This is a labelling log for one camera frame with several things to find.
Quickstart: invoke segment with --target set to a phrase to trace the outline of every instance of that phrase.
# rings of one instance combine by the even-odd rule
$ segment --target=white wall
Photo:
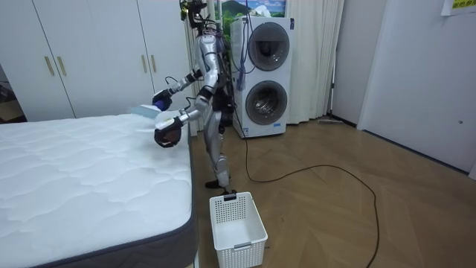
[[[443,2],[388,0],[358,127],[470,171],[476,13],[444,17]]]
[[[335,70],[334,114],[358,123],[387,0],[345,1]]]

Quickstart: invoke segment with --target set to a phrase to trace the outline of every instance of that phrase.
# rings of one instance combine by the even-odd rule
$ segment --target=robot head
[[[196,19],[201,19],[200,11],[207,7],[207,3],[202,0],[178,0],[180,4],[180,18],[185,21],[188,15],[191,28],[202,28],[203,22],[197,22]]]

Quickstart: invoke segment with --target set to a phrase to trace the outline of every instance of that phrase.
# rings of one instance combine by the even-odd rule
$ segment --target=washing machine door
[[[263,81],[246,97],[246,112],[256,124],[269,125],[280,120],[288,106],[286,90],[274,81]]]
[[[277,23],[263,23],[253,30],[248,50],[256,68],[262,71],[276,70],[289,54],[288,33]]]

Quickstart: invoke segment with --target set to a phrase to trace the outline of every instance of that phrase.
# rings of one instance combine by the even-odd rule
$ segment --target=poster
[[[476,12],[476,0],[445,0],[442,16]]]
[[[230,23],[237,16],[284,17],[286,0],[222,0],[223,31],[225,38],[230,41]],[[215,1],[215,17],[218,18],[218,2]]]

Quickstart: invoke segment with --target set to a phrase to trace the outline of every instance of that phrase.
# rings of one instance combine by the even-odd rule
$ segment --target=parquet floor
[[[379,253],[372,267],[476,267],[476,182],[456,171],[348,126],[311,121],[285,135],[249,143],[249,170],[268,180],[310,165],[337,165],[377,195]],[[233,186],[250,191],[268,232],[262,267],[365,267],[376,224],[371,193],[330,167],[257,184],[245,175],[245,142],[233,129],[224,153]],[[193,139],[200,266],[218,267],[205,189],[213,179],[203,138]]]

